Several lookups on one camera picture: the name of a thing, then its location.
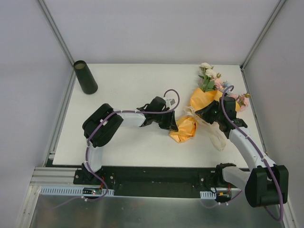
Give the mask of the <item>artificial flower bunch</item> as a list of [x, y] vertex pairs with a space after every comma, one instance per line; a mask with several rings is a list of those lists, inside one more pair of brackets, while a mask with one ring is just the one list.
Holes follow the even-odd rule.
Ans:
[[[214, 70], [214, 66], [208, 63], [201, 63], [199, 66], [198, 76], [200, 77], [199, 88], [203, 92], [224, 92], [227, 87], [231, 86], [231, 83], [228, 81], [221, 81], [221, 73], [217, 73]], [[238, 95], [231, 91], [227, 91], [227, 96], [233, 97], [235, 99], [236, 103], [238, 104], [238, 106], [236, 106], [237, 112], [243, 111], [249, 106], [249, 93]]]

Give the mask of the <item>orange wrapping paper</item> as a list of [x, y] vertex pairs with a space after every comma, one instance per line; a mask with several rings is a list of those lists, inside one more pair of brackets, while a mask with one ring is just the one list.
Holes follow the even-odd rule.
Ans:
[[[214, 100], [219, 101], [221, 96], [222, 92], [220, 91], [203, 92], [200, 88], [196, 88], [187, 106], [192, 106], [197, 111], [206, 107]], [[179, 130], [177, 132], [171, 131], [169, 136], [177, 143], [183, 143], [194, 137], [197, 127], [200, 126], [193, 117], [186, 116], [185, 112], [184, 116], [176, 121], [176, 124]]]

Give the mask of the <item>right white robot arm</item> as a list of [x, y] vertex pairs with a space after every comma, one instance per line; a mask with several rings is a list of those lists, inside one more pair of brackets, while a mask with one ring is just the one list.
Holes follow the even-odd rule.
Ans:
[[238, 149], [250, 170], [242, 171], [231, 163], [220, 164], [214, 183], [225, 187], [229, 183], [245, 193], [252, 207], [285, 204], [288, 197], [289, 172], [284, 165], [277, 165], [250, 138], [247, 124], [237, 118], [236, 101], [225, 96], [195, 112], [209, 124], [217, 122], [219, 129]]

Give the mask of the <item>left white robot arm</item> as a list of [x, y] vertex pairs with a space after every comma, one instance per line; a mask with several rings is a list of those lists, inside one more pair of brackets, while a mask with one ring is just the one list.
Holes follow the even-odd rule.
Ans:
[[119, 127], [146, 127], [153, 122], [161, 129], [178, 131], [174, 109], [179, 101], [155, 97], [143, 107], [120, 111], [109, 104], [101, 105], [82, 125], [86, 138], [84, 179], [91, 185], [100, 181], [102, 147], [110, 142]]

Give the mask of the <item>cream lace ribbon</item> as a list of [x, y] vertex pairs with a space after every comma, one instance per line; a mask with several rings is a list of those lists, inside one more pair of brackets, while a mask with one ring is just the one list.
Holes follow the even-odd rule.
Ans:
[[226, 140], [218, 130], [195, 114], [195, 109], [192, 106], [186, 106], [183, 108], [183, 110], [186, 116], [193, 117], [194, 120], [203, 127], [203, 129], [207, 132], [213, 146], [218, 151], [223, 151], [225, 149]]

